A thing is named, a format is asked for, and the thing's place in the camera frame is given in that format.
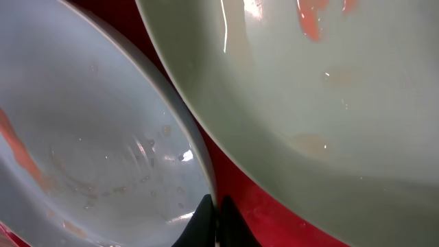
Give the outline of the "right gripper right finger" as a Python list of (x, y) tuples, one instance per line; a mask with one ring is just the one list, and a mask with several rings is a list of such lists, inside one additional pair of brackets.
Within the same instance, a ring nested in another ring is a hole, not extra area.
[(221, 247), (261, 247), (230, 196), (222, 200), (219, 213)]

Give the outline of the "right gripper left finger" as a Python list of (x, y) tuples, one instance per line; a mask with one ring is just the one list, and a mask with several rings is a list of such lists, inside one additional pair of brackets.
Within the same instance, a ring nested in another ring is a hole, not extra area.
[(172, 247), (214, 247), (215, 234), (215, 207), (211, 195), (206, 194)]

